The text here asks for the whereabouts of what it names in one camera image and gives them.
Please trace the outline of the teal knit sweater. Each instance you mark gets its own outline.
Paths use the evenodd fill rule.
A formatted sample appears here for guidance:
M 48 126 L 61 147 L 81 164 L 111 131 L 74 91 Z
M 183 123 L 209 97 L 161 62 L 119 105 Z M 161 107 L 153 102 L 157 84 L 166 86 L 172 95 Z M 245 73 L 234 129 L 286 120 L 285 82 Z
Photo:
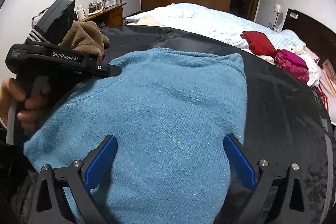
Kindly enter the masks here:
M 70 165 L 114 135 L 98 207 L 117 223 L 213 223 L 230 185 L 223 138 L 244 139 L 242 57 L 154 48 L 123 55 L 117 77 L 75 86 L 25 143 L 35 169 Z

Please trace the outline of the white crumpled clothes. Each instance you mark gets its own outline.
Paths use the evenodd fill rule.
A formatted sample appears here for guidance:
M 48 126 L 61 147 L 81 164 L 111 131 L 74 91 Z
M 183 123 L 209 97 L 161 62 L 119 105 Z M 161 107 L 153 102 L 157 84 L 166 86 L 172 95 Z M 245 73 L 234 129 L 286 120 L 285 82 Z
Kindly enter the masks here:
M 288 46 L 286 49 L 292 53 L 295 53 L 306 62 L 309 71 L 309 81 L 307 82 L 307 85 L 317 88 L 321 78 L 321 68 L 318 65 L 320 58 L 308 47 L 299 48 Z

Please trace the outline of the brown knit garment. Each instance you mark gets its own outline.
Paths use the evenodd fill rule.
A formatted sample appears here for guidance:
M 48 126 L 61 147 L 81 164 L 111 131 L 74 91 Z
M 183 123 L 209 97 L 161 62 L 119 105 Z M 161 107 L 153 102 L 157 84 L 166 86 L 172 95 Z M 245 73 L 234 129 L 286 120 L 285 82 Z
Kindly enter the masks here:
M 78 22 L 74 20 L 72 27 L 65 35 L 60 47 L 72 49 L 103 61 L 106 47 L 109 47 L 109 38 L 101 33 L 95 22 Z

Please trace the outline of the black satin sheet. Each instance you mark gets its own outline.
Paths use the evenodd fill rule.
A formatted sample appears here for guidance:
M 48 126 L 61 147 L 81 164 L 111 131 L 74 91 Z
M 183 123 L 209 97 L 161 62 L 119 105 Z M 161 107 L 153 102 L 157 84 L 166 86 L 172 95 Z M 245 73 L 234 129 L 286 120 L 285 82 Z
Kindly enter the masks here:
M 306 185 L 310 223 L 319 223 L 327 186 L 325 129 L 322 118 L 329 118 L 315 90 L 291 77 L 282 69 L 217 40 L 176 30 L 148 26 L 122 26 L 102 30 L 110 45 L 105 62 L 135 51 L 167 48 L 173 51 L 205 53 L 217 56 L 239 54 L 244 63 L 247 84 L 247 113 L 244 139 L 240 141 L 254 159 L 266 158 L 282 174 L 292 163 L 299 165 Z M 335 223 L 335 137 L 334 205 L 323 223 Z M 230 185 L 224 203 L 213 223 L 230 223 L 248 196 L 230 169 Z M 9 206 L 20 223 L 27 223 L 37 169 L 25 166 L 21 181 Z

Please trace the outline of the cluttered wooden desk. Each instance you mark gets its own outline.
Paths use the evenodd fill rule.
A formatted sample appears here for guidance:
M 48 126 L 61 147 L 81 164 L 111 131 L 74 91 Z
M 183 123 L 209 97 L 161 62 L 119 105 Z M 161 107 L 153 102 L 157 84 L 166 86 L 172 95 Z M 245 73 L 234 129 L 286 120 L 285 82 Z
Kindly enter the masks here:
M 78 5 L 76 19 L 79 22 L 95 22 L 98 28 L 118 27 L 123 25 L 123 0 L 98 0 L 91 2 L 87 9 Z

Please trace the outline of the striped pink pillow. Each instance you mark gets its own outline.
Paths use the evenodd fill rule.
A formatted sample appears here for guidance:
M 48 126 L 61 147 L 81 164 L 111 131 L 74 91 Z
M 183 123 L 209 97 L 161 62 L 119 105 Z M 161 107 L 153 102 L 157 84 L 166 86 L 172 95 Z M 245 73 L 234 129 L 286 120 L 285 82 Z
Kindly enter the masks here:
M 321 84 L 321 88 L 323 93 L 327 98 L 327 111 L 329 113 L 329 117 L 331 123 L 335 125 L 336 120 L 336 75 L 335 70 L 329 59 L 326 59 L 322 63 L 321 69 L 321 78 L 319 83 Z

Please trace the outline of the magenta folded garment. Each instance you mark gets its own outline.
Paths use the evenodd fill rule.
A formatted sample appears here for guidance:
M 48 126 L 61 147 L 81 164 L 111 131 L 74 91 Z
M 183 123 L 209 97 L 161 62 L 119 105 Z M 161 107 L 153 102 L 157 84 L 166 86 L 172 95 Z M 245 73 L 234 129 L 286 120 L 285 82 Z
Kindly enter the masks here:
M 287 50 L 277 50 L 274 56 L 274 64 L 299 81 L 305 83 L 309 81 L 309 68 L 306 62 L 295 53 Z

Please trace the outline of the red folded garment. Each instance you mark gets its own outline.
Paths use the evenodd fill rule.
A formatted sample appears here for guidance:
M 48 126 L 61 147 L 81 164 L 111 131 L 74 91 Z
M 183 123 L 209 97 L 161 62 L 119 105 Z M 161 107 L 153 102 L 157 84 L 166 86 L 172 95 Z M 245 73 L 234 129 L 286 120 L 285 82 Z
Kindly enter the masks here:
M 255 55 L 274 57 L 277 53 L 275 47 L 262 32 L 243 31 L 240 36 L 247 41 L 249 50 Z

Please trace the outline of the dark wooden headboard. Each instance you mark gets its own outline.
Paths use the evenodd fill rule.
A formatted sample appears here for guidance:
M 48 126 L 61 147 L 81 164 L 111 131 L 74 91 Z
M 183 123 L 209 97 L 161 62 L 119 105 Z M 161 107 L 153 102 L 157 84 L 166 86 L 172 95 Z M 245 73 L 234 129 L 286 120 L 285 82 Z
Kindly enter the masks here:
M 335 68 L 336 34 L 327 26 L 302 12 L 288 9 L 282 29 L 295 32 L 307 47 L 320 58 L 318 63 L 320 67 L 328 59 Z

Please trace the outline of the white bed cover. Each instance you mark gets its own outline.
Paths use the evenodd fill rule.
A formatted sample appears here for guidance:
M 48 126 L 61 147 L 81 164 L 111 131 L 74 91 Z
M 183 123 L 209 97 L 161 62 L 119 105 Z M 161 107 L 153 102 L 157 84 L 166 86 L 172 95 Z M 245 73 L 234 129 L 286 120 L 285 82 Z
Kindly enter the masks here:
M 303 50 L 306 47 L 291 30 L 276 32 L 228 12 L 208 9 L 193 3 L 173 3 L 126 17 L 128 22 L 138 23 L 143 19 L 153 20 L 163 27 L 203 35 L 237 48 L 248 48 L 248 43 L 240 36 L 244 31 L 262 32 L 276 49 L 292 47 Z

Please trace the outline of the bedside lamp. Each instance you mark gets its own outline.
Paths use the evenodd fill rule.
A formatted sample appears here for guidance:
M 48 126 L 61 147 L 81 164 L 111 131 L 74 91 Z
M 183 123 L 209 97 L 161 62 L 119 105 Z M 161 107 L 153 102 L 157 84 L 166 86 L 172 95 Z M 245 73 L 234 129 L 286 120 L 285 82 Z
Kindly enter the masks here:
M 276 3 L 274 6 L 274 12 L 276 13 L 276 19 L 274 20 L 274 24 L 272 26 L 272 30 L 274 31 L 274 29 L 276 28 L 276 24 L 278 21 L 278 17 L 279 15 L 282 13 L 282 6 L 279 3 Z

